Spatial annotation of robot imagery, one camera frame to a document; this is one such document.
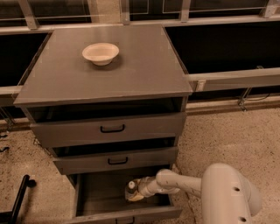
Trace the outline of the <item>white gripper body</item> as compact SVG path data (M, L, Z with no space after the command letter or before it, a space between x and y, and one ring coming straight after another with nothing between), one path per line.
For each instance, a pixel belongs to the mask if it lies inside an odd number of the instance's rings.
M155 177L145 177L138 181L138 192L145 198L157 193L158 183Z

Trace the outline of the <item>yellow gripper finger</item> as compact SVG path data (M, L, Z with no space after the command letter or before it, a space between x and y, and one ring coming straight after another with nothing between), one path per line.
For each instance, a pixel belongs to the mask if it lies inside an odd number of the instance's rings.
M143 200L143 199L144 199L144 196L143 196L143 195L137 194L137 195L131 196L131 197L128 199L128 201L130 201L130 202L136 202L136 201Z

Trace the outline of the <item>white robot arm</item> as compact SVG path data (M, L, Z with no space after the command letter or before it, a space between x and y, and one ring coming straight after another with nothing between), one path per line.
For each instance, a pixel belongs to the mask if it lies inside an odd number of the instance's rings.
M228 164L211 164L201 178L162 169L153 177L131 180L125 187L125 199L135 202L178 191L201 199L203 224L251 224L263 205L256 186Z

